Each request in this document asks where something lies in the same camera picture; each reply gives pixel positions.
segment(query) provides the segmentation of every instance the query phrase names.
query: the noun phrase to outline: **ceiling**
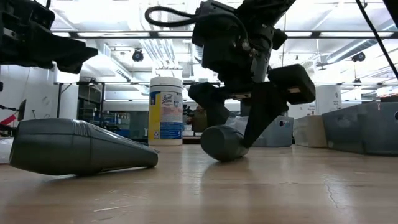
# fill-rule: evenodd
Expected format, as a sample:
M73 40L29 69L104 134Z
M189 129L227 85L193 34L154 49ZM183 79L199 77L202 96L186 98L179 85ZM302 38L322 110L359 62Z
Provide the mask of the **ceiling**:
M242 1L221 0L225 4L238 7ZM378 30L396 31L391 17L382 0L367 0L366 12ZM194 13L199 6L199 0L53 0L51 10L57 19L52 26L54 31L137 31L161 30L150 26L143 18L144 11L153 5L172 7L179 11ZM162 13L154 14L163 21L177 21L178 16ZM355 0L297 0L276 28L288 31L370 31L363 19ZM193 26L178 27L173 31L192 30ZM284 46L272 53L271 67L281 67L301 63L314 82L352 82L355 77L362 82L396 82L394 74L382 56L378 44L363 47L362 41L353 39L289 39ZM217 81L216 74L205 70L195 60L199 52L187 39L98 39L88 40L102 53L103 45L109 47L109 53L103 58L98 57L86 63L82 76L95 77L106 82L125 82L115 70L133 77L135 81L148 82L156 75L173 75L184 80ZM342 57L349 46L361 44L360 51L366 55L364 62L348 61ZM385 40L387 51L394 63L398 63L398 40ZM134 49L140 48L144 60L133 62ZM338 62L321 69L316 63ZM360 89L362 93L370 93L377 86Z

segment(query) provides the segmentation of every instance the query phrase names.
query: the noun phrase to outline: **gray storage bin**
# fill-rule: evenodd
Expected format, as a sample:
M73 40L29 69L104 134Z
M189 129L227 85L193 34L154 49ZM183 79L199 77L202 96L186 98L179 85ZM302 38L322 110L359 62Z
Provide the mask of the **gray storage bin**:
M229 118L227 125L244 133L248 117ZM294 119L286 116L278 116L259 136L253 147L289 147L293 140Z
M278 116L254 142L253 147L290 147L294 118Z
M13 137L0 137L0 165L8 164Z
M305 147L328 147L322 117L305 116L295 119L293 125L295 144Z
M322 115L330 149L398 155L398 103L366 103Z

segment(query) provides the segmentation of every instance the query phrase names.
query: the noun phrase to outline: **wooden table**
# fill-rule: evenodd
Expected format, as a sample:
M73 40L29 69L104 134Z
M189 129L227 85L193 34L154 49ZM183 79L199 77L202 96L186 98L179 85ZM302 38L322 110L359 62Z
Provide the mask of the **wooden table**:
M0 166L0 223L398 223L398 158L302 147L219 164L158 148L154 169L50 177Z

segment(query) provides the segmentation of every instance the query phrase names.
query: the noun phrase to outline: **white canister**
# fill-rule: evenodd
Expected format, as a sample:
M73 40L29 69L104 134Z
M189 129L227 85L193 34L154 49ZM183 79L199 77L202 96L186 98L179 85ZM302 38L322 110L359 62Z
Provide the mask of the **white canister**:
M150 146L182 145L182 89L179 78L155 77L150 80Z

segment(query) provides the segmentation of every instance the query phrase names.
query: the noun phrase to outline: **gray plastic cone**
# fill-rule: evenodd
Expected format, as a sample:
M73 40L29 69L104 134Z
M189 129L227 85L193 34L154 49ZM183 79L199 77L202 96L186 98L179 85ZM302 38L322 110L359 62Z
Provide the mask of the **gray plastic cone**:
M85 121L35 119L18 125L11 166L47 175L91 175L154 167L155 150Z
M229 162L246 155L248 148L242 146L243 135L227 125L217 125L206 129L200 138L201 148L210 157Z

